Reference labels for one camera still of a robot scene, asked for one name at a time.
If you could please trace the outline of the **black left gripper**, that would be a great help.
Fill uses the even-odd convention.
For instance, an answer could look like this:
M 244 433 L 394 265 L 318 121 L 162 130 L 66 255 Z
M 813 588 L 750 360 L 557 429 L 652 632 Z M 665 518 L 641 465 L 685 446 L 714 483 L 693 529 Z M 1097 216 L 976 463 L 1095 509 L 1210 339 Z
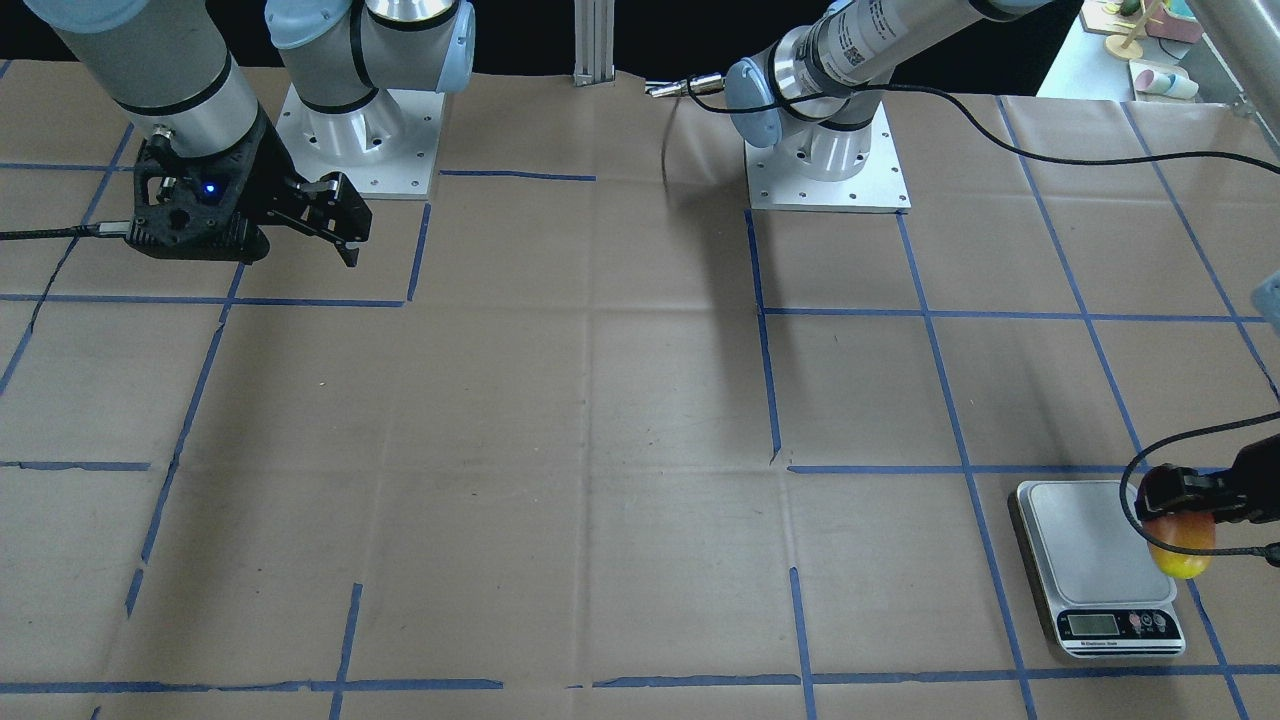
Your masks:
M 1184 512 L 1210 512 L 1217 523 L 1265 524 L 1279 519 L 1279 436 L 1242 448 L 1231 466 L 1201 475 L 1162 464 L 1142 478 L 1135 514 L 1140 521 Z

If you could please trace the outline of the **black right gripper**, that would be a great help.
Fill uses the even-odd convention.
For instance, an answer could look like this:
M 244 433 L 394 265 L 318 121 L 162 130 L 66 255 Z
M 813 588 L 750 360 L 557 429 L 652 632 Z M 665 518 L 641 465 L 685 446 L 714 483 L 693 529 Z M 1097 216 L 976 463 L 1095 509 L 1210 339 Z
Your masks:
M 301 181 L 264 110 L 220 152 L 183 158 L 175 145 L 175 131 L 159 126 L 140 146 L 129 247 L 164 260 L 251 264 L 270 249 L 262 228 L 285 225 L 357 266 L 372 224 L 364 196 L 342 172 Z

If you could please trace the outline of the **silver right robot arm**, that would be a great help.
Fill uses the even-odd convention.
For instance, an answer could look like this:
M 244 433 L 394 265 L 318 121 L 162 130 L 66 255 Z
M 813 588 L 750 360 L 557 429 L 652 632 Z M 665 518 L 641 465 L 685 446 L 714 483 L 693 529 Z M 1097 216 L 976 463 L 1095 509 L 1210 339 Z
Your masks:
M 159 260 L 252 264 L 268 227 L 353 268 L 379 168 L 424 137 L 399 94 L 465 90 L 471 1 L 269 1 L 262 18 L 301 106 L 280 129 L 204 1 L 29 1 L 140 136 L 122 222 L 6 231 L 5 241 L 119 238 Z

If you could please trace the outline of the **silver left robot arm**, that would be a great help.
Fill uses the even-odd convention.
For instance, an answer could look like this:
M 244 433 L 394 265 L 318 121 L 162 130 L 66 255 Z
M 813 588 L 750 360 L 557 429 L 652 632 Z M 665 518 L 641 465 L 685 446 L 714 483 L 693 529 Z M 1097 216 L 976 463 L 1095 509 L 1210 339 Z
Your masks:
M 764 50 L 739 59 L 726 72 L 685 76 L 669 83 L 650 81 L 653 97 L 690 97 L 731 117 L 751 147 L 778 150 L 803 142 L 801 168 L 815 181 L 833 183 L 858 176 L 865 149 L 837 152 L 837 167 L 820 164 L 814 141 L 851 142 L 870 135 L 874 113 L 887 92 L 928 94 L 919 85 L 893 82 L 897 67 L 980 22 L 1012 23 L 1041 9 L 1038 1 L 832 1 L 810 24 L 790 29 Z M 1125 519 L 1158 544 L 1193 521 L 1208 527 L 1277 520 L 1277 438 L 1247 445 L 1233 464 L 1202 473 L 1171 464 L 1133 473 L 1146 460 L 1139 452 L 1125 468 L 1119 498 Z

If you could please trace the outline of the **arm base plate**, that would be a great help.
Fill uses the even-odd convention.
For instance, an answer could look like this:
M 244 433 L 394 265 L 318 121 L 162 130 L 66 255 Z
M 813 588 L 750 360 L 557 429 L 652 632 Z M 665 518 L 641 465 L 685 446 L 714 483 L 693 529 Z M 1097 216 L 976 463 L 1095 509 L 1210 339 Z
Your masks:
M 881 100 L 859 129 L 831 120 L 746 151 L 750 206 L 769 211 L 893 213 L 913 202 Z
M 425 201 L 436 173 L 445 94 L 383 90 L 344 114 L 307 108 L 288 88 L 275 127 L 308 181 L 338 170 L 365 199 Z

